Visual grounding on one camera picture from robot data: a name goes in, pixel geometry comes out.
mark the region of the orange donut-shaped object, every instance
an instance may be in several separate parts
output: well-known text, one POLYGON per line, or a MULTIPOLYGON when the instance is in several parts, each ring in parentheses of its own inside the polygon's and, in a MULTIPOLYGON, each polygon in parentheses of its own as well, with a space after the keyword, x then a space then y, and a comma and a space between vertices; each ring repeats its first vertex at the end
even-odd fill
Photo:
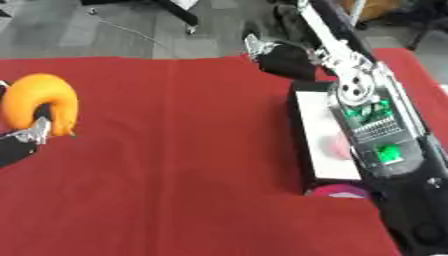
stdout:
POLYGON ((3 116, 11 128, 27 129, 33 125, 36 109, 46 103, 50 104, 51 134, 72 134, 78 117, 78 98, 67 82, 54 75, 33 74, 15 82, 3 96, 3 116))

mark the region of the concrete floor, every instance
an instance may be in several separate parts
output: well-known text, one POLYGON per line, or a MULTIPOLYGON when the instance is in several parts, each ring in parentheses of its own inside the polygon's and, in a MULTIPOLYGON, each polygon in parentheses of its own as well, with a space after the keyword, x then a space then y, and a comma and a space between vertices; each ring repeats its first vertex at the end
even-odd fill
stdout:
MULTIPOLYGON (((67 56, 130 56, 142 58, 202 58, 242 52, 240 31, 245 20, 270 24, 266 0, 199 0, 192 8, 201 20, 196 34, 154 4, 95 6, 87 14, 79 0, 8 0, 2 5, 12 19, 0 18, 0 58, 67 56), (102 22, 130 28, 156 40, 102 22)), ((408 28, 374 26, 359 32, 372 47, 402 47, 408 28)), ((415 52, 441 84, 448 84, 448 35, 432 32, 415 52)))

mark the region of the red tablecloth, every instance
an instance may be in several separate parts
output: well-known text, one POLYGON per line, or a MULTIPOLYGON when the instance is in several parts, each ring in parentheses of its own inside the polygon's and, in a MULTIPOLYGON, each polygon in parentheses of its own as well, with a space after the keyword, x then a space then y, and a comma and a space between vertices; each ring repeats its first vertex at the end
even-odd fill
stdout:
MULTIPOLYGON (((442 142, 448 101, 383 49, 442 142)), ((0 171, 2 256, 395 255, 365 200, 298 196, 289 82, 243 57, 2 60, 78 91, 78 137, 0 171)))

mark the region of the green led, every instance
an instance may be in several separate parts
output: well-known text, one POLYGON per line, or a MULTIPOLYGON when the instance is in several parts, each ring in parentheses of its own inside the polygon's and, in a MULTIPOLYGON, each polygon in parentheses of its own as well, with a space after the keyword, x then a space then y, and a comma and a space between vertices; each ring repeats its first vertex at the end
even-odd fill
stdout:
POLYGON ((346 109, 345 110, 345 116, 347 116, 347 117, 354 117, 354 116, 357 116, 358 115, 358 112, 357 111, 355 111, 355 110, 353 110, 353 109, 346 109))
POLYGON ((389 108, 390 103, 389 103, 388 100, 381 100, 381 101, 380 101, 380 105, 381 105, 383 108, 389 108))
POLYGON ((379 147, 377 154, 382 163, 396 161, 401 158, 400 148, 395 144, 379 147))

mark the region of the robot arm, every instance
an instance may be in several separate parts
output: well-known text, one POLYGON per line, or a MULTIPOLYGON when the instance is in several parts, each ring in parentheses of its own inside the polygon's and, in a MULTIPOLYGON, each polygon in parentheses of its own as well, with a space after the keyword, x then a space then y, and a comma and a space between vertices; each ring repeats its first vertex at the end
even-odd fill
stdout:
MULTIPOLYGON (((448 254, 444 150, 393 72, 363 47, 329 2, 298 0, 296 8, 312 32, 309 59, 337 77, 329 108, 391 237, 403 255, 448 254)), ((256 62, 281 45, 256 33, 246 33, 244 42, 256 62)))

